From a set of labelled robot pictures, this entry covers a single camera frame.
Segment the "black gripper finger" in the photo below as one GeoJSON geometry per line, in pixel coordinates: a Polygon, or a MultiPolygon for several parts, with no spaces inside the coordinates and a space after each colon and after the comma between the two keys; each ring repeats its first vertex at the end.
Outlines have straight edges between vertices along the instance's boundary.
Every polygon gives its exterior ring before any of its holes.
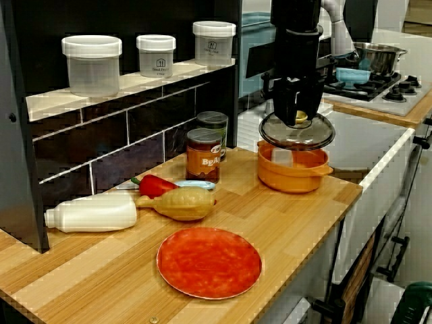
{"type": "Polygon", "coordinates": [[[322,86],[312,86],[301,92],[301,110],[306,113],[308,119],[316,116],[322,94],[322,86]]]}
{"type": "Polygon", "coordinates": [[[285,125],[296,124],[296,95],[298,87],[287,80],[276,80],[273,83],[274,114],[285,125]]]}

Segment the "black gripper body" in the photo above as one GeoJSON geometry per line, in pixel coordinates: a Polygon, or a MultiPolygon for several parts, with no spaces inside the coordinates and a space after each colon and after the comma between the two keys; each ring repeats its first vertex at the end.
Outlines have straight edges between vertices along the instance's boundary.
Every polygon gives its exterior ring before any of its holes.
{"type": "Polygon", "coordinates": [[[294,32],[277,27],[274,42],[274,76],[278,78],[312,81],[316,73],[319,37],[323,28],[317,26],[308,32],[294,32]]]}

